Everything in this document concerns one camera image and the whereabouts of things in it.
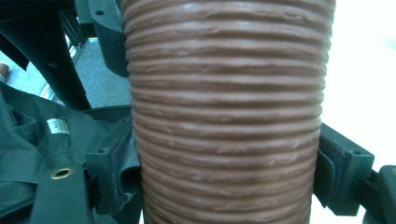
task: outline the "white label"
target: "white label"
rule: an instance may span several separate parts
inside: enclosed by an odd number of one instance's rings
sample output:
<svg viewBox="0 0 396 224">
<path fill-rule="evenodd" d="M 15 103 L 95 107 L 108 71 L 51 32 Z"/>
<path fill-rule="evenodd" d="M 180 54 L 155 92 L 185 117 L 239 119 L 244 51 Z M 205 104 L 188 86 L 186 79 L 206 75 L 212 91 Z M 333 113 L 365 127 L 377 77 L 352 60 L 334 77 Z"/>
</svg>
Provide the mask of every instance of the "white label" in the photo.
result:
<svg viewBox="0 0 396 224">
<path fill-rule="evenodd" d="M 66 133 L 70 134 L 66 122 L 62 119 L 49 119 L 47 120 L 51 133 Z"/>
</svg>

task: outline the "ribbed tube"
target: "ribbed tube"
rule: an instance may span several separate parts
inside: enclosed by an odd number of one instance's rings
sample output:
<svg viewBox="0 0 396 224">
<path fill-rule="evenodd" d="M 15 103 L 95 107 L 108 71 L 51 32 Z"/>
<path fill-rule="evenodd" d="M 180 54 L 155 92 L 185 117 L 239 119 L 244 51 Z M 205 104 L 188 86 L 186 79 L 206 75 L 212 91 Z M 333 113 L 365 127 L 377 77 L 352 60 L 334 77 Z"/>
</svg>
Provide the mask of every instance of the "ribbed tube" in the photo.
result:
<svg viewBox="0 0 396 224">
<path fill-rule="evenodd" d="M 122 0 L 147 223 L 308 223 L 334 1 Z"/>
</svg>

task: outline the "metal grommet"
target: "metal grommet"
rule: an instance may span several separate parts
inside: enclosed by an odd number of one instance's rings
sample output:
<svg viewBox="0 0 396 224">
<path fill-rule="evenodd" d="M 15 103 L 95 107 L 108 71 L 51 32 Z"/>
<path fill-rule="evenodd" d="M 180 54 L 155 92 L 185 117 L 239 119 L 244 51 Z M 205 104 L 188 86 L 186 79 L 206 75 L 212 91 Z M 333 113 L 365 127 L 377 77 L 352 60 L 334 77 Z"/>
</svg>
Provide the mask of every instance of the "metal grommet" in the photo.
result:
<svg viewBox="0 0 396 224">
<path fill-rule="evenodd" d="M 63 179 L 63 178 L 70 176 L 71 174 L 73 174 L 73 172 L 74 172 L 74 170 L 71 168 L 63 168 L 63 169 L 60 169 L 60 170 L 54 172 L 50 176 L 50 178 L 51 179 Z"/>
</svg>

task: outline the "gray floor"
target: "gray floor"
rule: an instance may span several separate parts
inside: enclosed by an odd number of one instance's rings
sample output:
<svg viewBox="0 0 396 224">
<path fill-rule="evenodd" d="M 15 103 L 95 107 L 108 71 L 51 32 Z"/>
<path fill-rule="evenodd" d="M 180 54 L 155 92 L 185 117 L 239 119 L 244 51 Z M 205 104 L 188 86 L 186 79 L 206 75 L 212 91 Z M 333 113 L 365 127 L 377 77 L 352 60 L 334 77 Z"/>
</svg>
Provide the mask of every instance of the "gray floor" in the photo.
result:
<svg viewBox="0 0 396 224">
<path fill-rule="evenodd" d="M 119 77 L 107 69 L 96 41 L 87 42 L 85 48 L 80 49 L 77 55 L 76 70 L 92 108 L 130 103 L 128 79 Z M 9 86 L 60 103 L 56 97 L 53 97 L 51 90 L 48 90 L 46 80 L 31 63 L 24 71 L 1 51 L 0 61 L 9 66 L 9 76 L 6 81 Z"/>
</svg>

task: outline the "black fabric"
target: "black fabric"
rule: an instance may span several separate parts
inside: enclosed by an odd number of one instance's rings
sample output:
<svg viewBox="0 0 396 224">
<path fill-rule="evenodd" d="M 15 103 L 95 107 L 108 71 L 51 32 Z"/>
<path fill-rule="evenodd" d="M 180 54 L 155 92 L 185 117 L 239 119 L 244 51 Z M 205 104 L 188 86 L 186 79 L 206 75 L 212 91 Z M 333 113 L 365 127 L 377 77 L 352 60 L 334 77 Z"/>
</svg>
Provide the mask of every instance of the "black fabric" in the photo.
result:
<svg viewBox="0 0 396 224">
<path fill-rule="evenodd" d="M 323 207 L 326 207 L 331 201 L 334 186 L 334 163 L 319 149 L 317 168 L 315 170 L 314 193 Z"/>
<path fill-rule="evenodd" d="M 70 163 L 83 165 L 86 154 L 100 148 L 98 140 L 131 124 L 95 120 L 3 83 L 0 89 L 0 216 L 34 198 L 40 174 Z M 63 120 L 70 134 L 51 133 L 49 119 Z"/>
</svg>

